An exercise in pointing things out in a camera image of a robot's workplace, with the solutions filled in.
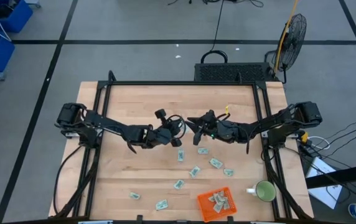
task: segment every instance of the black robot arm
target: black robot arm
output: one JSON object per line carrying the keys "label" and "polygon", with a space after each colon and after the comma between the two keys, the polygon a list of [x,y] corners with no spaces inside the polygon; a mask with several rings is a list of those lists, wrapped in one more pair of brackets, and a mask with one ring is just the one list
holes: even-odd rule
{"label": "black robot arm", "polygon": [[83,104],[66,103],[62,107],[55,125],[61,129],[64,136],[77,133],[80,137],[79,145],[89,148],[99,146],[98,136],[102,130],[121,136],[134,153],[136,151],[133,146],[141,146],[143,149],[151,149],[157,145],[169,143],[173,147],[180,146],[182,143],[175,136],[180,132],[183,119],[172,120],[172,116],[166,119],[166,112],[163,109],[156,111],[155,115],[162,123],[157,129],[153,129],[151,124],[126,125],[106,118],[96,111],[87,110]]}
{"label": "black robot arm", "polygon": [[287,136],[299,129],[312,128],[322,122],[317,105],[310,101],[289,105],[286,109],[251,124],[228,121],[229,116],[230,114],[215,116],[214,111],[210,110],[199,118],[188,118],[186,124],[195,133],[193,144],[198,145],[202,135],[227,143],[247,143],[257,134],[265,133],[268,135],[268,144],[275,147],[283,144]]}

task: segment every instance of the green mug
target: green mug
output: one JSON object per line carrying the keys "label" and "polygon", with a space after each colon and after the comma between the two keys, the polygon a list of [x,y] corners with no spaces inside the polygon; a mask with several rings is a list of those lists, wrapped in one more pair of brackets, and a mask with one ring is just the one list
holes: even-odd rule
{"label": "green mug", "polygon": [[258,182],[252,189],[246,189],[246,191],[264,202],[271,202],[276,198],[275,186],[266,180]]}

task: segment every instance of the electric fan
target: electric fan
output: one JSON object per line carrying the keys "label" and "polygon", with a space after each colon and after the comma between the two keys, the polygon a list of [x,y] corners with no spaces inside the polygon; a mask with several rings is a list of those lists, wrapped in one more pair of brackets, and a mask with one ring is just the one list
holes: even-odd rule
{"label": "electric fan", "polygon": [[306,29],[307,20],[305,17],[301,14],[294,15],[290,20],[287,31],[285,32],[284,29],[280,37],[279,44],[283,39],[280,52],[278,46],[276,50],[269,51],[265,54],[264,62],[267,61],[269,54],[273,54],[271,63],[274,65],[274,67],[270,68],[270,72],[274,77],[277,70],[283,72],[284,84],[286,83],[286,71],[291,68],[293,63],[296,61],[298,54],[300,53],[302,43],[304,42]]}

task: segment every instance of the orange plastic basket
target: orange plastic basket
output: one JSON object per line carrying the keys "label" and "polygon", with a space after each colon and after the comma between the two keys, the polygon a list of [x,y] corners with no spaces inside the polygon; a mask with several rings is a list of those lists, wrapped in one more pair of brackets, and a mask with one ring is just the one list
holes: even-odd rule
{"label": "orange plastic basket", "polygon": [[[214,211],[213,207],[215,202],[211,202],[208,200],[213,194],[224,191],[225,196],[228,197],[228,202],[230,208],[227,210],[221,209],[220,213]],[[232,194],[230,193],[229,187],[224,187],[217,190],[212,190],[204,194],[200,194],[197,196],[197,202],[199,203],[200,211],[202,212],[204,222],[210,222],[212,220],[216,220],[237,212],[236,205],[233,201]]]}

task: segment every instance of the wooden tabletop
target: wooden tabletop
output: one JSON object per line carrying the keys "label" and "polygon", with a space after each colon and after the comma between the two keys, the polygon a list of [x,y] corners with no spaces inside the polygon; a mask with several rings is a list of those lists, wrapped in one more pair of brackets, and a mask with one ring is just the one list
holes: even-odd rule
{"label": "wooden tabletop", "polygon": [[[267,83],[272,113],[287,107],[281,83]],[[83,82],[77,102],[92,108],[95,99],[96,82]],[[263,116],[265,116],[262,92],[259,91]],[[152,124],[159,126],[160,121],[154,112],[164,108],[167,116],[180,114],[184,118],[202,116],[208,110],[215,114],[225,112],[229,105],[229,120],[252,123],[257,120],[253,92],[250,86],[149,86],[116,85],[111,88],[107,117],[124,124]],[[184,162],[177,161],[177,148],[157,146],[154,149],[136,148],[133,154],[121,137],[105,133],[98,175],[95,185],[91,219],[135,220],[143,215],[144,220],[202,220],[197,205],[197,195],[221,187],[229,187],[238,212],[235,221],[273,221],[270,203],[262,202],[246,193],[249,188],[261,180],[266,180],[266,171],[260,159],[261,141],[257,136],[250,141],[250,153],[246,154],[246,144],[226,144],[206,136],[198,146],[192,144],[194,134],[187,133],[182,140],[185,151]],[[67,140],[63,159],[75,148],[78,139]],[[288,147],[296,149],[294,140],[286,142]],[[198,147],[206,147],[209,154],[200,155]],[[84,150],[75,154],[62,169],[57,192],[57,206],[61,209],[77,188],[78,176]],[[211,158],[223,162],[223,167],[233,169],[233,177],[223,174],[209,164]],[[281,150],[281,161],[287,189],[310,216],[313,216],[309,195],[297,154]],[[199,166],[201,171],[196,178],[190,178],[189,171]],[[182,179],[182,189],[173,188],[174,183]],[[140,200],[129,197],[130,192],[141,195]],[[156,211],[155,204],[167,199],[169,207]],[[283,204],[278,194],[280,214],[283,217]]]}

